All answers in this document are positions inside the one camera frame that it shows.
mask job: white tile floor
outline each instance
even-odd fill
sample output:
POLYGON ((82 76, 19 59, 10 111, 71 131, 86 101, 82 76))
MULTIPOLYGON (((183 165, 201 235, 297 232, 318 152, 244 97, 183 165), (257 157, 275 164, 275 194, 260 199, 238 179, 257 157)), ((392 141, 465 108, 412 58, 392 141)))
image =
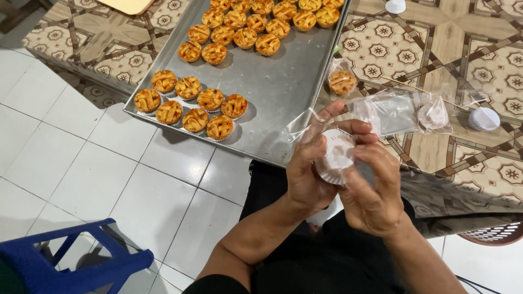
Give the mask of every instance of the white tile floor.
MULTIPOLYGON (((96 108, 13 41, 40 14, 0 39, 0 66, 7 69, 0 71, 0 241, 112 217, 128 248, 151 249, 150 270, 177 287, 144 270, 121 293, 180 293, 236 223, 250 160, 131 118, 123 104, 96 108)), ((314 219, 340 208, 336 202, 314 219)), ((523 241, 430 242, 457 274, 521 293, 523 241)), ((51 251, 59 244, 53 241, 51 251)), ((59 268, 75 269, 79 258, 98 251, 81 236, 59 268)))

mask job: plastic chair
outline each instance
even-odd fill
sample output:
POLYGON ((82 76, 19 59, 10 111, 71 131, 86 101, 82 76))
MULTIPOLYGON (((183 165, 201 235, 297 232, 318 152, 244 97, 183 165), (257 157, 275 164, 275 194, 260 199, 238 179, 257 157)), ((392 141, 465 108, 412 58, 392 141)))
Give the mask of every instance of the plastic chair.
POLYGON ((115 223, 108 218, 76 227, 27 236, 0 243, 0 255, 23 280, 29 293, 37 294, 84 294, 114 283, 108 294, 116 294, 130 275, 150 267, 154 255, 150 250, 130 254, 100 227, 115 223), (100 264, 86 266, 71 272, 68 268, 57 271, 60 262, 76 238, 89 232, 112 255, 100 264), (53 262, 47 260, 34 246, 35 243, 67 236, 54 255, 53 262))
POLYGON ((480 245, 503 246, 515 243, 523 238, 523 224, 515 222, 495 228, 461 233, 458 236, 480 245))

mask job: aluminum tray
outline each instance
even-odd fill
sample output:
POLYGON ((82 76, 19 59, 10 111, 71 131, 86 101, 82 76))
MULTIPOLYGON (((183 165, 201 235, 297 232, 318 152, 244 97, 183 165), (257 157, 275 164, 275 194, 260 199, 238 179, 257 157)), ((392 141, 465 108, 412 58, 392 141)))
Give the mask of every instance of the aluminum tray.
MULTIPOLYGON (((227 46, 225 61, 213 66, 201 58, 187 63, 178 57, 179 45, 187 41, 187 30, 201 23, 202 14, 209 9, 209 0, 192 0, 170 34, 164 49, 156 57, 146 77, 127 101, 123 111, 145 122, 227 148, 254 159, 285 167, 292 155, 292 145, 281 132, 307 108, 313 107, 323 85, 327 65, 332 58, 345 23, 346 1, 340 20, 330 29, 318 26, 299 32, 291 26, 289 35, 281 41, 275 55, 264 57, 254 49, 242 50, 234 42, 227 46), (195 76, 202 88, 218 88, 224 95, 240 94, 249 102, 244 116, 236 120, 236 130, 227 139, 214 142, 206 134, 187 132, 181 123, 166 126, 154 116, 137 114, 133 98, 137 91, 151 87, 156 71, 168 69, 177 77, 195 76)), ((197 107, 196 99, 189 107, 197 107)), ((189 108, 184 106, 184 114, 189 108)))

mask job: wooden skewer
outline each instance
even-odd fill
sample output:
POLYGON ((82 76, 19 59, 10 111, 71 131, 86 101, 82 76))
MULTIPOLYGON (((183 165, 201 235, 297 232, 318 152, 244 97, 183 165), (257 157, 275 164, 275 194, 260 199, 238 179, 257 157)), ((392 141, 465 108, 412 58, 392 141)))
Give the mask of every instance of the wooden skewer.
MULTIPOLYGON (((395 80, 395 79, 393 79, 393 78, 389 78, 389 77, 386 77, 386 76, 382 76, 382 78, 384 78, 385 80, 389 80, 389 81, 393 81, 393 82, 396 82, 396 83, 400 83, 400 84, 402 84, 402 85, 409 86, 409 87, 414 88, 414 89, 416 89, 416 90, 419 90, 419 91, 421 91, 421 92, 424 92, 424 93, 430 94, 429 92, 427 92, 427 91, 425 91, 425 90, 423 90, 423 89, 420 89, 420 88, 415 87, 415 86, 413 86, 413 85, 409 85, 409 84, 407 84, 407 83, 400 82, 400 81, 395 80)), ((459 106, 459 105, 457 105, 457 104, 455 104, 455 103, 452 103, 452 102, 450 102, 450 101, 448 101, 448 100, 445 100, 445 99, 443 99, 443 98, 442 98, 442 100, 445 101, 445 102, 447 102, 448 104, 452 104, 452 105, 454 105, 454 106, 456 106, 456 107, 459 107, 459 108, 461 108, 461 109, 463 109, 463 110, 468 110, 468 109, 464 108, 463 106, 459 106)))

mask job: mini pie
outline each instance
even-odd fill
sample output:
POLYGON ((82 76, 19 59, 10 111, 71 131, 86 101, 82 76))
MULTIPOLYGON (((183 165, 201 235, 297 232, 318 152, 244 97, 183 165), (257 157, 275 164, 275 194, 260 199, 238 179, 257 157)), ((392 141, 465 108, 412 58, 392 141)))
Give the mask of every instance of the mini pie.
POLYGON ((347 71, 335 71, 328 80, 329 88, 336 95, 349 94, 356 87, 356 77, 347 71))
POLYGON ((232 119, 225 115, 218 115, 207 123, 207 136, 215 140, 223 140, 232 132, 232 119))
POLYGON ((205 44, 205 42, 209 40, 210 35, 211 30, 209 27, 202 24, 194 25, 190 27, 189 30, 187 30, 187 36, 189 37, 189 40, 200 45, 205 44))
POLYGON ((234 37, 234 30, 230 27, 219 26, 212 31, 211 40, 224 46, 229 45, 234 37))
POLYGON ((256 33, 261 33, 265 30, 267 25, 267 18, 261 14, 251 14, 247 18, 247 26, 253 29, 256 33))
POLYGON ((208 111, 213 111, 220 108, 223 102, 223 93, 214 88, 207 88, 203 90, 196 99, 198 105, 208 111))
POLYGON ((172 125, 180 120, 182 109, 181 104, 177 101, 167 101, 158 107, 156 119, 166 125, 172 125))
POLYGON ((222 113, 230 118, 238 118, 245 113, 247 100, 242 95, 232 94, 222 102, 222 113))
POLYGON ((252 0, 233 0, 231 2, 231 7, 237 12, 246 13, 252 7, 252 0))
POLYGON ((273 34, 274 36, 278 37, 278 39, 281 40, 289 34, 289 32, 291 30, 291 26, 285 20, 282 20, 280 18, 275 18, 275 19, 269 21, 266 29, 267 29, 268 33, 273 34))
POLYGON ((134 97, 134 106, 141 112, 152 112, 162 102, 160 94, 153 89, 141 89, 134 97))
POLYGON ((225 60, 226 55, 227 48, 218 43, 210 43, 209 45, 205 46, 201 52, 203 59, 212 65, 218 65, 222 63, 225 60))
POLYGON ((280 40, 271 33, 261 35, 256 40, 256 50, 262 55, 271 56, 280 48, 280 40))
POLYGON ((300 10, 292 21, 299 31, 308 31, 316 24, 316 15, 308 10, 300 10))
POLYGON ((187 62, 197 61, 200 58, 200 54, 201 46, 196 42, 183 42, 178 49, 178 56, 187 62))
POLYGON ((193 99, 201 91, 200 81, 194 76, 182 77, 176 82, 174 90, 183 99, 193 99))
POLYGON ((153 78, 151 79, 151 84, 153 89, 162 93, 169 93, 174 89, 174 84, 176 84, 176 76, 172 71, 163 70, 154 73, 153 78))
POLYGON ((330 6, 334 8, 340 8, 345 0, 322 0, 323 6, 330 6))
POLYGON ((256 39, 258 39, 258 34, 251 28, 239 29, 234 34, 234 42, 244 50, 252 48, 254 43, 256 43, 256 39))
POLYGON ((245 13, 237 12, 235 10, 229 11, 225 15, 225 21, 224 25, 226 27, 230 27, 233 30, 237 30, 243 26, 245 26, 245 23, 247 22, 247 16, 245 13))
POLYGON ((222 25, 224 18, 225 15, 221 9, 213 8, 203 13, 201 16, 201 22, 213 30, 222 25))
POLYGON ((296 14, 296 5, 289 2, 280 2, 274 7, 272 14, 276 18, 290 21, 296 14))
POLYGON ((267 16, 274 8, 273 0, 254 0, 253 11, 254 13, 267 16))
POLYGON ((322 7, 322 0, 299 0, 298 5, 301 10, 310 10, 312 12, 317 11, 322 7))
POLYGON ((227 10, 231 8, 231 0, 211 0, 210 8, 218 8, 219 10, 226 13, 227 10))
POLYGON ((325 6, 316 13, 318 24, 324 29, 333 26, 339 19, 339 11, 336 8, 325 6))
POLYGON ((184 126, 184 129, 193 133, 202 131, 207 125, 208 121, 209 115, 201 108, 194 108, 189 110, 184 115, 184 118, 181 119, 181 123, 184 126))

